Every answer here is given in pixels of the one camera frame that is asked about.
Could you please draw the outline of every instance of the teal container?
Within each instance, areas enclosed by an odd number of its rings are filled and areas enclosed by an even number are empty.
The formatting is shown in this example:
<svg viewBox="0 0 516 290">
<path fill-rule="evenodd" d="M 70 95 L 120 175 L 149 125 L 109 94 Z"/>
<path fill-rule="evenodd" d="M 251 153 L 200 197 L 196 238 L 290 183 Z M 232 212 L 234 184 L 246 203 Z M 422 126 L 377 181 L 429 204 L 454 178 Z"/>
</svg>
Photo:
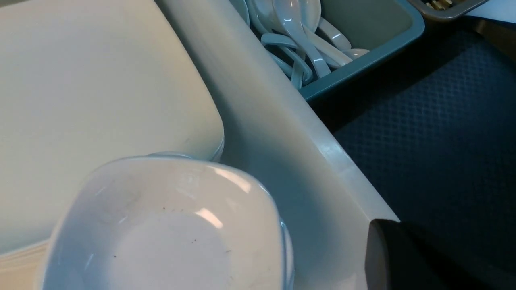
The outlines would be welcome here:
<svg viewBox="0 0 516 290">
<path fill-rule="evenodd" d="M 384 62 L 425 30 L 423 17 L 406 0 L 321 0 L 321 3 L 323 17 L 346 36 L 352 47 L 370 52 L 301 88 L 299 92 L 307 101 Z"/>
</svg>

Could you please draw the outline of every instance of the utensil bin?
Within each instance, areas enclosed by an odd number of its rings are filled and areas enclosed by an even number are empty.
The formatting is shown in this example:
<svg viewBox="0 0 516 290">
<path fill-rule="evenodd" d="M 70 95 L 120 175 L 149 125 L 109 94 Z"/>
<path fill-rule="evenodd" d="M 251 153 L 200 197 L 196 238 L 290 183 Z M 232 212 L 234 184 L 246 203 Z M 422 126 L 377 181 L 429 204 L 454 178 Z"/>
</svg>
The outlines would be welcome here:
<svg viewBox="0 0 516 290">
<path fill-rule="evenodd" d="M 410 4 L 414 5 L 426 19 L 437 22 L 449 22 L 484 4 L 487 0 L 453 0 L 456 4 L 443 11 L 432 9 L 426 6 L 421 0 L 408 1 Z"/>
<path fill-rule="evenodd" d="M 423 17 L 406 0 L 321 0 L 321 4 L 322 17 L 339 29 L 352 47 L 370 52 L 301 88 L 307 101 L 385 61 L 425 30 Z"/>
</svg>

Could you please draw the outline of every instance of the dish stack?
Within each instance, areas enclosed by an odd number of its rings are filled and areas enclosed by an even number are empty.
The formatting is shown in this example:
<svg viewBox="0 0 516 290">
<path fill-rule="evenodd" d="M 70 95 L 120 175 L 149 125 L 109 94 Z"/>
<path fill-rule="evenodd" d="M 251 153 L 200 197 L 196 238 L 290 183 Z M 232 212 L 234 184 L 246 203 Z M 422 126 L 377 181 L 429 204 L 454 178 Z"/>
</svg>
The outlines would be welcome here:
<svg viewBox="0 0 516 290">
<path fill-rule="evenodd" d="M 292 288 L 276 205 L 216 163 L 221 117 L 154 1 L 24 1 L 0 39 L 1 289 Z"/>
</svg>

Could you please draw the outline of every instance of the white spoon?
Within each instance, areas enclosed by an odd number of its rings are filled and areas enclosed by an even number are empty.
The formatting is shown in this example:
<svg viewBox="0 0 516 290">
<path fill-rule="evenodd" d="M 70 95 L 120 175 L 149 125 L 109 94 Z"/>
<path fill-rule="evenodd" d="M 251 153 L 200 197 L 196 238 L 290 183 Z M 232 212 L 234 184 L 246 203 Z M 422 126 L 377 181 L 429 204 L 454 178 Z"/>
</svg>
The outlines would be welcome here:
<svg viewBox="0 0 516 290">
<path fill-rule="evenodd" d="M 297 43 L 295 43 L 292 38 L 286 36 L 286 35 L 280 35 L 280 34 L 274 34 L 274 33 L 266 33 L 262 35 L 262 44 L 266 45 L 277 45 L 277 46 L 285 46 L 290 47 L 292 49 L 298 49 Z M 338 63 L 336 63 L 333 59 L 331 59 L 329 56 L 325 55 L 324 53 L 321 53 L 322 59 L 328 64 L 329 67 L 333 69 L 338 69 L 342 66 L 340 66 Z"/>
<path fill-rule="evenodd" d="M 249 9 L 247 8 L 247 3 L 245 2 L 245 0 L 230 0 L 230 2 L 233 5 L 233 7 L 235 8 L 235 10 L 238 12 L 238 14 L 240 14 L 242 19 L 244 19 L 246 24 L 248 26 L 250 26 L 251 21 L 249 18 Z M 280 67 L 280 69 L 283 71 L 283 73 L 285 73 L 288 77 L 292 77 L 292 71 L 293 71 L 292 67 L 289 64 L 287 64 L 285 61 L 283 61 L 281 58 L 274 55 L 272 52 L 268 52 L 268 53 L 271 56 L 271 58 L 274 60 L 274 62 L 278 65 L 278 67 Z M 305 68 L 303 68 L 303 72 L 304 71 L 307 71 L 307 75 L 310 78 L 312 78 L 312 70 L 308 67 L 308 65 Z"/>
<path fill-rule="evenodd" d="M 288 56 L 294 61 L 294 68 L 289 66 L 287 63 L 285 63 L 283 60 L 278 58 L 276 55 L 272 54 L 271 52 L 269 52 L 269 53 L 271 55 L 274 55 L 275 58 L 277 58 L 278 60 L 283 62 L 285 65 L 290 67 L 290 70 L 289 70 L 290 77 L 293 77 L 296 69 L 298 69 L 299 71 L 297 72 L 297 74 L 298 74 L 299 78 L 302 78 L 302 76 L 305 75 L 305 76 L 307 76 L 308 80 L 312 79 L 312 76 L 313 76 L 312 69 L 310 69 L 308 64 L 306 62 L 304 62 L 304 59 L 302 59 L 301 56 L 299 56 L 298 54 L 294 53 L 293 51 L 291 51 L 290 49 L 287 48 L 287 47 L 292 47 L 294 49 L 298 49 L 297 44 L 290 37 L 281 35 L 281 34 L 266 33 L 266 34 L 262 35 L 261 43 L 263 44 L 263 46 L 276 45 L 279 47 L 284 47 L 287 51 L 289 51 Z"/>
<path fill-rule="evenodd" d="M 314 44 L 308 40 L 305 32 L 303 31 L 299 1 L 272 0 L 272 5 L 278 20 L 283 27 L 283 31 L 290 35 L 290 37 L 292 37 L 299 47 L 308 55 L 308 58 L 314 65 L 314 70 L 317 76 L 321 78 L 330 74 L 330 68 L 323 60 L 322 55 L 315 48 Z"/>
<path fill-rule="evenodd" d="M 258 30 L 260 34 L 273 34 L 272 28 L 270 27 L 270 23 L 268 23 L 268 19 L 263 17 L 262 15 L 258 14 L 258 9 L 256 7 L 257 4 L 264 4 L 263 1 L 257 2 L 256 0 L 247 0 L 247 8 L 249 10 L 249 17 L 251 19 L 251 23 L 253 24 L 254 28 Z M 273 12 L 272 4 L 270 4 L 270 11 Z M 292 84 L 296 89 L 301 88 L 301 82 L 309 82 L 313 77 L 313 72 L 308 67 L 308 65 L 300 58 L 299 55 L 294 53 L 292 50 L 290 50 L 287 47 L 280 46 L 279 47 L 281 51 L 283 51 L 288 57 L 290 57 L 292 60 L 294 60 L 294 71 L 291 75 L 291 81 Z"/>
<path fill-rule="evenodd" d="M 338 50 L 345 51 L 351 49 L 351 43 L 342 32 L 322 17 L 319 21 L 319 30 L 328 37 Z"/>
<path fill-rule="evenodd" d="M 259 30 L 258 25 L 265 28 L 265 32 L 260 31 L 261 34 L 273 33 L 275 31 L 282 31 L 282 27 L 275 16 L 271 0 L 247 0 L 249 12 L 251 13 L 251 22 Z M 305 24 L 305 33 L 308 39 L 317 47 L 317 49 L 329 56 L 340 66 L 343 66 L 352 61 L 347 55 L 343 54 L 336 47 L 328 43 L 314 33 L 319 25 L 321 7 L 320 0 L 303 0 L 303 23 Z"/>
</svg>

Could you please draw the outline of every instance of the dark blue mat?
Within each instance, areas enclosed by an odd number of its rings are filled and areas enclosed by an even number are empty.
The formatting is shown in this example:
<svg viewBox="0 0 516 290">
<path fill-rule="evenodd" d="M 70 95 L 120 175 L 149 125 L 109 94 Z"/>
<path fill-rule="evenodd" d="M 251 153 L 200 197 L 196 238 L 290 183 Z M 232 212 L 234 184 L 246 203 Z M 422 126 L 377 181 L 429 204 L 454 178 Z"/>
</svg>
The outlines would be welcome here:
<svg viewBox="0 0 516 290">
<path fill-rule="evenodd" d="M 396 69 L 335 137 L 401 220 L 516 272 L 515 64 L 459 31 Z"/>
</svg>

